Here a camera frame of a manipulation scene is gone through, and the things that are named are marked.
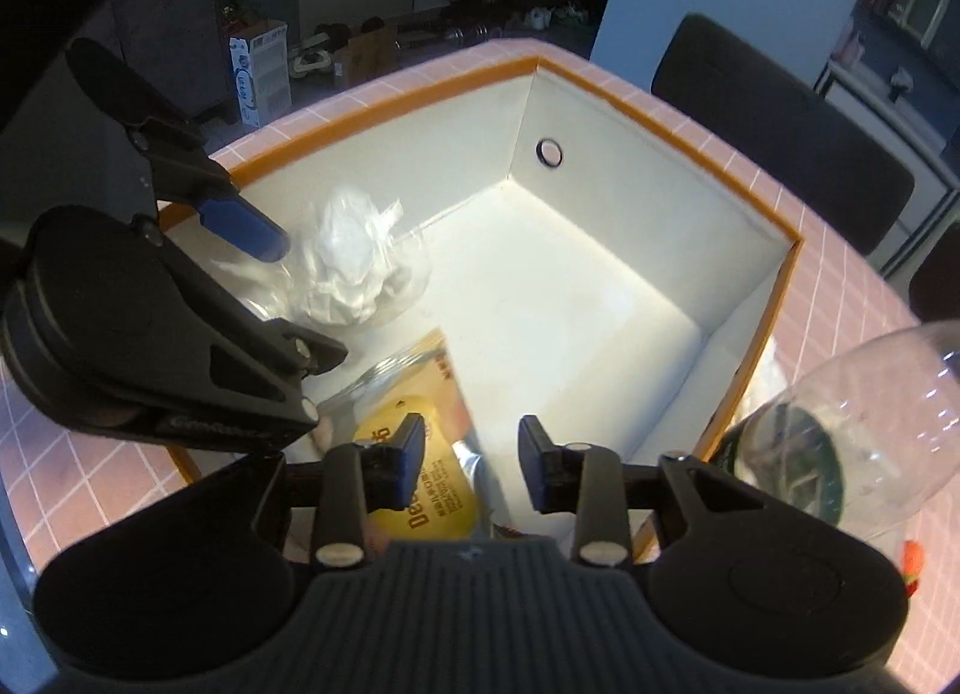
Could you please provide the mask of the white blue carton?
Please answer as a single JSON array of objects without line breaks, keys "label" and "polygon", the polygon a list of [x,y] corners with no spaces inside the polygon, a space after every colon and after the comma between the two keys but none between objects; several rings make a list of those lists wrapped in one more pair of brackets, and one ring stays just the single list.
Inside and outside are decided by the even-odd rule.
[{"label": "white blue carton", "polygon": [[265,19],[228,39],[241,122],[262,128],[291,107],[285,22]]}]

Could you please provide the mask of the orange cardboard box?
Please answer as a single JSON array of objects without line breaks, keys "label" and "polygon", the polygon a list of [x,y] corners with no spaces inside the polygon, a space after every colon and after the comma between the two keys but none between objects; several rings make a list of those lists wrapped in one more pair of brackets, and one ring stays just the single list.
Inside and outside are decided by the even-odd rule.
[{"label": "orange cardboard box", "polygon": [[[395,232],[425,240],[427,289],[384,325],[316,328],[348,356],[304,393],[319,412],[441,330],[488,469],[490,538],[573,541],[571,513],[540,515],[530,502],[517,458],[524,416],[560,444],[600,445],[625,462],[715,440],[799,250],[796,231],[719,164],[532,58],[339,118],[241,178],[290,237],[340,185],[378,208],[404,206]],[[197,219],[171,235],[241,302],[213,262],[251,256]]]}]

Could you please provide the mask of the left black chair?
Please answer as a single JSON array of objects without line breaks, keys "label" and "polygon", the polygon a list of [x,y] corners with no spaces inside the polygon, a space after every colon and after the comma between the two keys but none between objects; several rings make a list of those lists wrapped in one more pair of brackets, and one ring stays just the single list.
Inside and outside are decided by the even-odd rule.
[{"label": "left black chair", "polygon": [[862,255],[913,195],[910,171],[869,133],[703,14],[682,19],[651,91],[765,169]]}]

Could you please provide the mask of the clear plastic water bottle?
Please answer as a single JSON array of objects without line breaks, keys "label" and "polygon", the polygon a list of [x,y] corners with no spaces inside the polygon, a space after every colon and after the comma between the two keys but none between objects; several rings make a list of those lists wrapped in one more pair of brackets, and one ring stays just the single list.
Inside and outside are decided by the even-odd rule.
[{"label": "clear plastic water bottle", "polygon": [[732,427],[711,463],[869,541],[958,471],[958,323],[836,356]]}]

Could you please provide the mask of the orange crochet fruit toy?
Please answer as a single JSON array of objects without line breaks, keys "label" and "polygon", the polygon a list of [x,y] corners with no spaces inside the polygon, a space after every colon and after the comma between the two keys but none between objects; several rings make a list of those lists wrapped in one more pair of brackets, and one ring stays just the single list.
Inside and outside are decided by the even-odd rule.
[{"label": "orange crochet fruit toy", "polygon": [[919,587],[919,577],[923,574],[926,552],[923,545],[916,540],[907,540],[901,548],[901,574],[905,580],[907,593],[913,596]]}]

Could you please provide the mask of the clear bag white stuffing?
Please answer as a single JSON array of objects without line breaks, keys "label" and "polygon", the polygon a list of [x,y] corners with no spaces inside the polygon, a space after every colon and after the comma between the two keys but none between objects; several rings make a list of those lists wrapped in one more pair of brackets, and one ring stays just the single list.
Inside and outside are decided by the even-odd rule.
[{"label": "clear bag white stuffing", "polygon": [[420,232],[395,232],[402,217],[398,201],[378,208],[368,193],[340,185],[302,215],[283,260],[217,258],[213,268],[263,320],[334,330],[384,325],[430,281]]}]

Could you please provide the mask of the right black chair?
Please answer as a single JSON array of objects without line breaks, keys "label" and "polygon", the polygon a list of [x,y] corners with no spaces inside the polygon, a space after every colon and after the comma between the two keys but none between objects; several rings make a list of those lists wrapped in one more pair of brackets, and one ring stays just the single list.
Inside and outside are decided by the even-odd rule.
[{"label": "right black chair", "polygon": [[919,265],[908,301],[921,322],[960,318],[960,224],[953,223]]}]

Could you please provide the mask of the black chair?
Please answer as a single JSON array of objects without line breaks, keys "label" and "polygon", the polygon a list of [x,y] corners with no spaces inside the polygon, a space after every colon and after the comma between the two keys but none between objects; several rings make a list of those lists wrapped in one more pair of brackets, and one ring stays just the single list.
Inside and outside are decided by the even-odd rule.
[{"label": "black chair", "polygon": [[703,14],[682,19],[651,91],[765,169],[862,255],[913,195],[910,171],[869,133]]},{"label": "black chair", "polygon": [[921,322],[960,318],[960,224],[953,223],[919,265],[908,301]]}]

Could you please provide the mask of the yellow snack bag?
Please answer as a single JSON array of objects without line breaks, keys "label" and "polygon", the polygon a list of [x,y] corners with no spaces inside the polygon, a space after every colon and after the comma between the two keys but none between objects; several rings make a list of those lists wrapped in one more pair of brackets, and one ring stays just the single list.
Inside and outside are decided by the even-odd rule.
[{"label": "yellow snack bag", "polygon": [[490,538],[488,469],[441,330],[377,362],[322,401],[319,414],[321,447],[382,444],[410,416],[423,424],[423,458],[410,504],[368,510],[371,548]]}]

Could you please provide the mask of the white vanity cabinet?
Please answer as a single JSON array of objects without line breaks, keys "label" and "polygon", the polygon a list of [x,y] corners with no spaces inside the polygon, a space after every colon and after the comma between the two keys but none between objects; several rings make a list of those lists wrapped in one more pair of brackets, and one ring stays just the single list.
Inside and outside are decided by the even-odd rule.
[{"label": "white vanity cabinet", "polygon": [[889,88],[866,67],[844,68],[830,60],[815,90],[905,167],[913,191],[895,223],[867,255],[871,267],[889,276],[901,267],[944,217],[958,205],[958,175],[940,157],[935,133],[905,97],[889,100]]}]

